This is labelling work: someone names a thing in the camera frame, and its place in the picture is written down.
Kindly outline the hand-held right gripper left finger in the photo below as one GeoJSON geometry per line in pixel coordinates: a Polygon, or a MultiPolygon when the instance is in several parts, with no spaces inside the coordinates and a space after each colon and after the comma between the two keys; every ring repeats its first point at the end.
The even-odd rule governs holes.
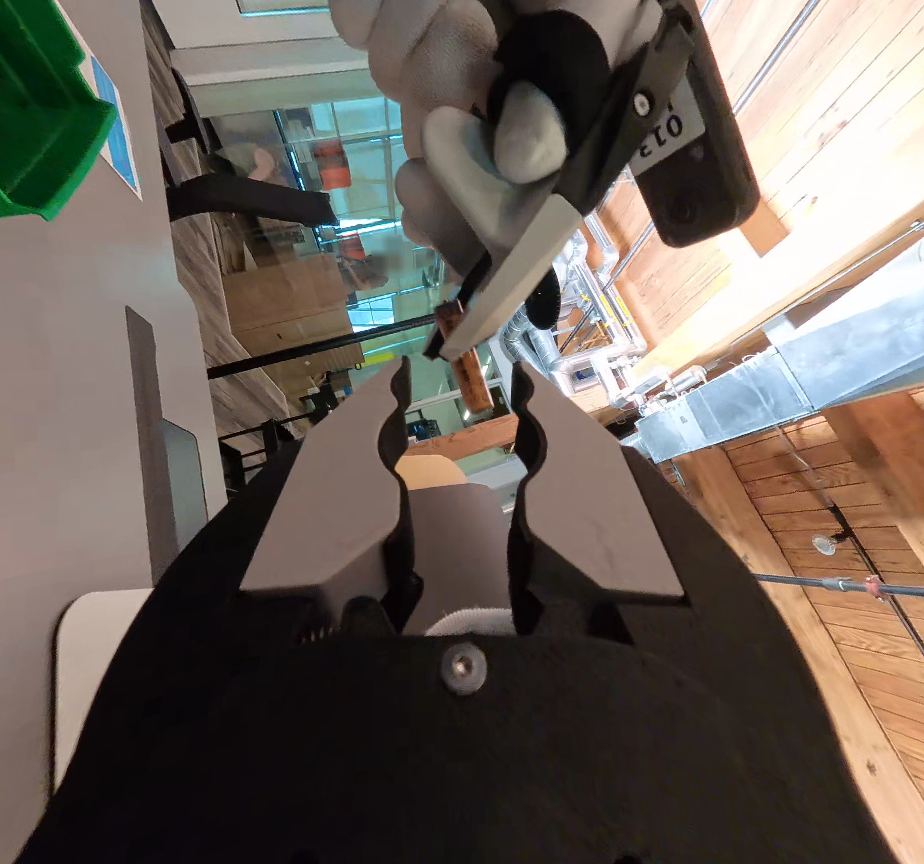
{"type": "Polygon", "coordinates": [[[339,616],[375,599],[398,633],[423,591],[415,570],[407,452],[410,360],[400,358],[305,435],[241,584],[256,595],[313,593],[339,616]]]}

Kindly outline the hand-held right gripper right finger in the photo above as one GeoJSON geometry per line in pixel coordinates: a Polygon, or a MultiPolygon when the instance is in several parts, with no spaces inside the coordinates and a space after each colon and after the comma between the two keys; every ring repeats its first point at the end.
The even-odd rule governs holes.
{"type": "Polygon", "coordinates": [[[624,448],[528,363],[514,364],[516,493],[507,574],[518,635],[614,635],[619,607],[686,593],[624,448]]]}

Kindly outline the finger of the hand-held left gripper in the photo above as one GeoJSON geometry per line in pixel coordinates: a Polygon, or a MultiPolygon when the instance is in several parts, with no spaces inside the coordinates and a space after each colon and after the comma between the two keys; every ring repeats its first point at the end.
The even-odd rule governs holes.
{"type": "Polygon", "coordinates": [[[502,330],[552,268],[581,221],[580,212],[567,199],[552,193],[497,271],[476,292],[459,324],[443,339],[438,356],[455,362],[502,330]]]}
{"type": "Polygon", "coordinates": [[[465,313],[468,311],[468,307],[471,304],[472,299],[476,296],[476,293],[481,289],[482,284],[486,281],[488,274],[491,272],[492,267],[492,258],[490,255],[482,255],[479,261],[473,266],[470,272],[463,279],[462,284],[459,286],[456,295],[452,299],[445,300],[440,306],[434,310],[434,324],[433,331],[427,341],[426,346],[422,351],[422,355],[428,361],[437,361],[442,357],[442,347],[445,342],[443,334],[440,330],[440,314],[447,312],[448,308],[456,300],[460,305],[462,311],[465,313]]]}

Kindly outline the orange battery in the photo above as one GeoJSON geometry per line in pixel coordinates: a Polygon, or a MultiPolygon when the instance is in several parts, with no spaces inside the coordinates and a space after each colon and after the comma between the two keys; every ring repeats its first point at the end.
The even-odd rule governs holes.
{"type": "MultiPolygon", "coordinates": [[[[442,339],[440,350],[445,351],[449,338],[461,322],[464,309],[457,298],[446,300],[435,310],[435,323],[442,339]]],[[[468,417],[482,417],[493,408],[493,400],[487,379],[482,371],[478,351],[470,349],[450,364],[461,400],[468,411],[468,417]]]]}

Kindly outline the green plastic bin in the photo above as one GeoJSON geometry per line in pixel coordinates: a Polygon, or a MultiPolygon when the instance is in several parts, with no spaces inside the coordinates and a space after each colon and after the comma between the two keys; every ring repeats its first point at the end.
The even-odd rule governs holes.
{"type": "Polygon", "coordinates": [[[95,163],[117,117],[87,82],[55,0],[1,0],[1,216],[51,221],[95,163]]]}

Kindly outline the person's left hand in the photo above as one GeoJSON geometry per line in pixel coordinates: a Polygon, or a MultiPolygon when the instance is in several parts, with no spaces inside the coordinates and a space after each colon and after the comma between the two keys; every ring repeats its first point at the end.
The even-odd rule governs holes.
{"type": "Polygon", "coordinates": [[[401,109],[407,161],[397,172],[405,235],[462,276],[483,247],[423,157],[425,119],[477,109],[494,126],[492,160],[528,184],[584,141],[616,66],[629,59],[641,0],[329,0],[347,45],[401,109]]]}

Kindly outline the black floor lamp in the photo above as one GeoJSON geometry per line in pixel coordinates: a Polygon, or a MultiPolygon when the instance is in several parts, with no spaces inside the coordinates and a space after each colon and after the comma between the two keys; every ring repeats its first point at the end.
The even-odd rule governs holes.
{"type": "Polygon", "coordinates": [[[434,311],[400,321],[382,322],[380,324],[375,324],[369,327],[363,327],[360,330],[357,330],[354,327],[352,320],[350,321],[353,328],[353,332],[350,335],[341,335],[312,344],[303,344],[294,348],[274,351],[256,356],[251,355],[246,350],[248,352],[248,356],[245,358],[230,363],[217,364],[212,366],[208,371],[209,379],[219,380],[230,377],[232,375],[248,373],[256,370],[264,370],[274,366],[281,366],[285,363],[299,359],[311,359],[317,357],[318,355],[338,351],[342,348],[350,348],[365,341],[374,340],[379,337],[396,335],[403,331],[413,331],[421,328],[433,328],[434,311]]]}

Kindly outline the cardboard box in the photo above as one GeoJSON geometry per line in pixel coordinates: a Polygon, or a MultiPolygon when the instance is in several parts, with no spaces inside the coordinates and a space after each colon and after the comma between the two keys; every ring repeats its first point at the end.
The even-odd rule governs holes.
{"type": "Polygon", "coordinates": [[[251,355],[353,332],[347,287],[331,254],[230,273],[223,287],[232,335],[251,355]]]}

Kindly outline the black office chair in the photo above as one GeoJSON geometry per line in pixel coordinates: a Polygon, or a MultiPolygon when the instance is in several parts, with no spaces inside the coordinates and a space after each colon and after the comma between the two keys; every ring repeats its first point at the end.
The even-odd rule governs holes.
{"type": "Polygon", "coordinates": [[[194,142],[204,155],[214,156],[221,143],[211,122],[202,117],[181,73],[173,68],[172,74],[182,100],[183,116],[168,127],[159,118],[155,119],[171,222],[205,213],[224,212],[310,228],[337,224],[330,197],[321,191],[288,188],[252,177],[240,177],[225,170],[182,179],[175,145],[194,142]]]}

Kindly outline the printed paper sheet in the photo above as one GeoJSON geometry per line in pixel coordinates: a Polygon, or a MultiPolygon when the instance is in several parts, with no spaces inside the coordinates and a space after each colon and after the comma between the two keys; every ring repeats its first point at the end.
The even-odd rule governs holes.
{"type": "Polygon", "coordinates": [[[52,0],[52,2],[59,10],[66,26],[68,26],[78,46],[84,53],[84,59],[79,66],[79,70],[86,83],[100,100],[109,103],[116,110],[116,119],[108,133],[106,142],[101,147],[100,155],[126,185],[132,189],[137,198],[143,200],[131,129],[121,93],[102,63],[90,49],[85,38],[78,31],[74,21],[67,15],[60,1],[52,0]]]}

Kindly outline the spiral silver duct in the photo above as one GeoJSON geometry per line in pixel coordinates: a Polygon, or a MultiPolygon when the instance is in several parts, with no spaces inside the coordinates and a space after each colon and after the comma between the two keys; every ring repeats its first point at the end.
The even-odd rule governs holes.
{"type": "Polygon", "coordinates": [[[703,367],[676,376],[639,368],[649,351],[641,327],[605,274],[615,268],[613,245],[600,244],[603,228],[592,216],[560,250],[552,263],[551,297],[559,301],[552,326],[541,329],[520,310],[503,329],[505,355],[528,363],[576,404],[598,407],[590,392],[603,392],[601,407],[646,415],[707,380],[703,367]]]}

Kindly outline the galvanised rectangular duct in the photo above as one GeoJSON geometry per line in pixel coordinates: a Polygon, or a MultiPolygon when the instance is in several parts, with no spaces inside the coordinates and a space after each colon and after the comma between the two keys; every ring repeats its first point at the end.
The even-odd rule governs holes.
{"type": "Polygon", "coordinates": [[[660,464],[920,385],[922,373],[919,239],[781,343],[641,419],[623,444],[660,464]]]}

